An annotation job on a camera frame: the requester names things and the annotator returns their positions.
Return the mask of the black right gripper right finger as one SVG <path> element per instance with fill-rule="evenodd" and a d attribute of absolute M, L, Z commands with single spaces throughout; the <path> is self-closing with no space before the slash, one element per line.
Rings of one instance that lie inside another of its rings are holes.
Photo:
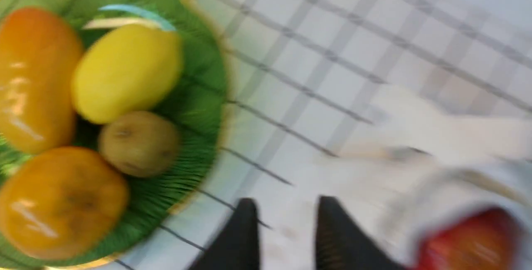
<path fill-rule="evenodd" d="M 320 196 L 316 270 L 403 270 L 358 227 L 336 197 Z"/>

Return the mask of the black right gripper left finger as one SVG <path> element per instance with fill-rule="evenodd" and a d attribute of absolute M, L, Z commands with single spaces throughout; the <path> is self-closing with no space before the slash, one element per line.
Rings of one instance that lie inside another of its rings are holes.
<path fill-rule="evenodd" d="M 190 270 L 259 270 L 258 208 L 251 198 L 239 200 L 224 228 L 190 265 Z"/>

